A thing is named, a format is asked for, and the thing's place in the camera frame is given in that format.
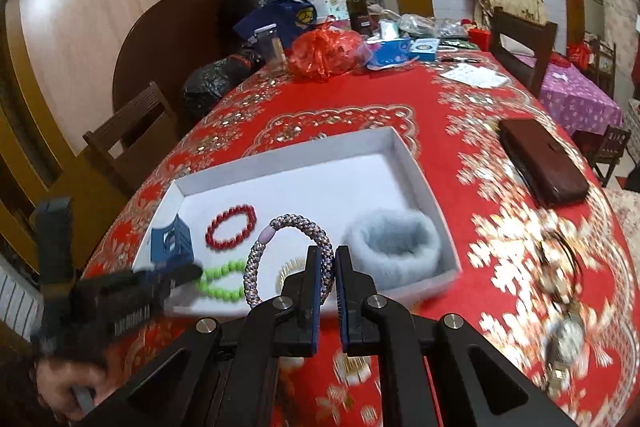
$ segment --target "red gift box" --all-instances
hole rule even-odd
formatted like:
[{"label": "red gift box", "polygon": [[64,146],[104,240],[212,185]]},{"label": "red gift box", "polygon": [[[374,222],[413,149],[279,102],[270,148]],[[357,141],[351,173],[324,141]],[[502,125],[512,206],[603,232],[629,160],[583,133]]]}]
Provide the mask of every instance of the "red gift box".
[{"label": "red gift box", "polygon": [[481,30],[480,28],[471,28],[468,30],[469,41],[477,45],[482,51],[489,51],[489,41],[491,39],[491,32],[488,30]]}]

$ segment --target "wine bottle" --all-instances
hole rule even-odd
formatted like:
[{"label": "wine bottle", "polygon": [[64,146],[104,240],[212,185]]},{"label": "wine bottle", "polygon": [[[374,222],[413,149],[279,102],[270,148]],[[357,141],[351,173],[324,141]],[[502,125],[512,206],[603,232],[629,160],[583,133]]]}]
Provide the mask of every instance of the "wine bottle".
[{"label": "wine bottle", "polygon": [[360,35],[370,37],[372,30],[367,0],[347,0],[347,12],[349,12],[351,29]]}]

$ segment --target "multicolor rope bracelet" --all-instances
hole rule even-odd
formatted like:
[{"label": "multicolor rope bracelet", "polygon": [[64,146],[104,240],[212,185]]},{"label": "multicolor rope bracelet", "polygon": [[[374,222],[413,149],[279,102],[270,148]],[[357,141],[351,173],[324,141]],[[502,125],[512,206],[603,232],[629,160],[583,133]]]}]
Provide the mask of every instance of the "multicolor rope bracelet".
[{"label": "multicolor rope bracelet", "polygon": [[251,308],[255,308],[262,302],[258,295],[258,264],[260,264],[260,258],[264,253],[267,243],[273,239],[273,236],[279,229],[284,229],[285,227],[293,227],[294,229],[300,230],[306,237],[314,241],[320,249],[321,303],[324,303],[334,285],[334,248],[331,246],[331,242],[329,238],[326,237],[324,230],[305,217],[285,214],[284,216],[273,219],[269,226],[260,232],[258,240],[251,247],[244,272],[244,295]]}]

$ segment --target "red bag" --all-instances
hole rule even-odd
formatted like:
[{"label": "red bag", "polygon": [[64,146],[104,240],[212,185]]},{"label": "red bag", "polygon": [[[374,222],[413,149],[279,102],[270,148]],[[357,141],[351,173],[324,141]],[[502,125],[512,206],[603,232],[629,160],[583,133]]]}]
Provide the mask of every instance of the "red bag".
[{"label": "red bag", "polygon": [[589,55],[591,50],[586,42],[580,44],[567,44],[566,54],[569,60],[579,69],[586,70],[589,67]]},{"label": "red bag", "polygon": [[570,61],[562,57],[562,55],[557,54],[556,52],[551,53],[551,58],[549,59],[549,62],[551,62],[552,64],[555,64],[560,68],[568,68],[569,66],[571,66]]},{"label": "red bag", "polygon": [[289,71],[295,76],[327,80],[363,66],[370,58],[358,32],[331,28],[333,19],[316,30],[300,35],[291,46]]}]

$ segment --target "clear plastic container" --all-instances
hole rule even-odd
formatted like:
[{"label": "clear plastic container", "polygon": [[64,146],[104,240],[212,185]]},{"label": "clear plastic container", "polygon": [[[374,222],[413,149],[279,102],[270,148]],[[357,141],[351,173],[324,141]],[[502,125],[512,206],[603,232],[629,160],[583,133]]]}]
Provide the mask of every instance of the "clear plastic container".
[{"label": "clear plastic container", "polygon": [[257,39],[258,51],[264,57],[265,67],[274,76],[287,72],[287,57],[284,54],[282,42],[278,36],[276,24],[269,24],[254,31]]}]

